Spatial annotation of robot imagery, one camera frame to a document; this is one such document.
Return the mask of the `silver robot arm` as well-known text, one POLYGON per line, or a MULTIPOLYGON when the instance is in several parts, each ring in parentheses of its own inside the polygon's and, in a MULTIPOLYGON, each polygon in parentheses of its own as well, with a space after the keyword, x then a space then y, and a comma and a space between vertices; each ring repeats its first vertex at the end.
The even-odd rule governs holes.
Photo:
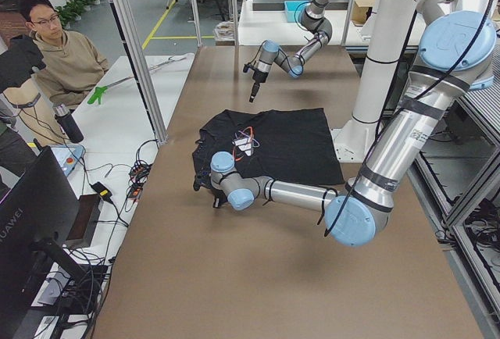
POLYGON ((254 84, 249 101, 253 102, 258 94, 260 84, 266 81, 272 65, 279 66, 291 77, 300 77, 303 73, 305 63, 313 57, 322 47, 328 45, 333 35, 330 21, 324 16, 324 11, 329 0, 312 0, 295 17, 302 29, 312 34, 302 48, 294 55, 288 55, 278 43, 265 40, 259 47, 252 61, 244 64, 243 71, 253 71, 254 84))
MULTIPOLYGON (((312 0, 300 23, 312 39, 294 55, 265 41, 253 80, 260 85, 272 66, 293 77, 331 38, 332 27, 324 15, 329 0, 312 0)), ((393 194, 425 145, 445 110, 468 91, 493 84, 492 54, 496 43, 491 15, 496 0, 379 0, 373 16, 366 64, 351 119, 334 139, 339 157, 361 162, 346 194, 271 177, 242 177, 234 157, 217 152, 210 163, 211 185, 236 210, 248 208, 257 198, 321 211, 326 234, 347 246, 373 240, 387 225, 394 207, 393 194), (405 47, 404 29, 413 14, 426 24, 416 58, 409 70, 405 92, 391 121, 382 130, 376 125, 383 111, 383 97, 405 47)))

